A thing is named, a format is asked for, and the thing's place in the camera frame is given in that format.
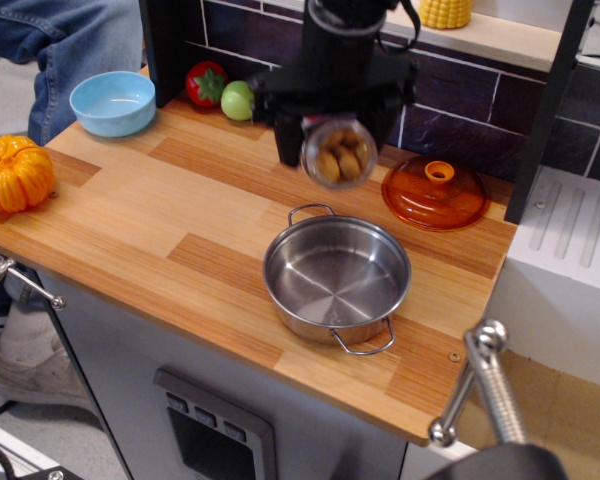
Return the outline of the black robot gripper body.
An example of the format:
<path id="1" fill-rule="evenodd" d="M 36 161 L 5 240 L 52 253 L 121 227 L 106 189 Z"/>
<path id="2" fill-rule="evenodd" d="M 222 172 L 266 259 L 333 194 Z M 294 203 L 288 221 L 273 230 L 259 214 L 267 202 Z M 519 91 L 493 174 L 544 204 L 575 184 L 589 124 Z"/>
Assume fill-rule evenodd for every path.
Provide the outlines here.
<path id="1" fill-rule="evenodd" d="M 352 114 L 372 103 L 415 100 L 418 67 L 411 61 L 373 61 L 360 76 L 343 68 L 315 73 L 298 62 L 249 79 L 253 119 L 274 127 L 278 113 L 301 117 Z"/>

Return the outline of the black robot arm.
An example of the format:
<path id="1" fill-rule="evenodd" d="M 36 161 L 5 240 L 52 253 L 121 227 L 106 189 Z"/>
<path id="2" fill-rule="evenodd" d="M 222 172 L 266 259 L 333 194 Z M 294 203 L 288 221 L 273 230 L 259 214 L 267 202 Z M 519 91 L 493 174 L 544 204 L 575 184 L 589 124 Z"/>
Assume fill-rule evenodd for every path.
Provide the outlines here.
<path id="1" fill-rule="evenodd" d="M 299 53 L 287 65 L 251 77 L 252 118 L 272 127 L 282 163 L 299 164 L 310 116 L 351 114 L 383 145 L 404 106 L 415 100 L 417 67 L 408 57 L 416 41 L 385 44 L 388 12 L 403 7 L 416 31 L 409 1 L 308 1 Z"/>

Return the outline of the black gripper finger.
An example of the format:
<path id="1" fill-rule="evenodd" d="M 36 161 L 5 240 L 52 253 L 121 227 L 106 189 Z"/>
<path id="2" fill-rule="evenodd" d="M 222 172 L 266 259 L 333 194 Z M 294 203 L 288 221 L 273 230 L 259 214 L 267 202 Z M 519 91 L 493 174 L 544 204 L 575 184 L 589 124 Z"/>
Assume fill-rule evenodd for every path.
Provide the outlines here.
<path id="1" fill-rule="evenodd" d="M 365 126 L 380 150 L 389 139 L 402 112 L 403 105 L 372 103 L 359 112 L 359 122 Z"/>
<path id="2" fill-rule="evenodd" d="M 298 167 L 305 140 L 302 118 L 278 113 L 274 119 L 274 133 L 280 162 L 289 167 Z"/>

